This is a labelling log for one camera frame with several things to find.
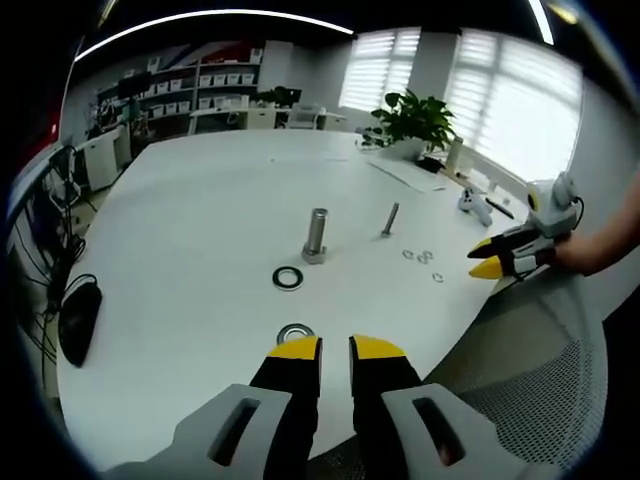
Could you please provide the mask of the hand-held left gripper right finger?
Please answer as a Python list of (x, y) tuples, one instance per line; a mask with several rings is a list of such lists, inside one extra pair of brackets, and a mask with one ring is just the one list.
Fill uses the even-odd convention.
[(540, 479), (496, 426), (439, 384), (421, 381), (393, 343), (349, 339), (353, 424), (370, 479)]

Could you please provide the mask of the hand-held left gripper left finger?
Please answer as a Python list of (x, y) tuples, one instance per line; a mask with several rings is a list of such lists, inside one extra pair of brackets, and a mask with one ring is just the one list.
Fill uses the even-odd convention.
[(318, 427), (322, 340), (276, 346), (247, 385), (232, 384), (175, 428), (146, 461), (106, 479), (303, 479)]

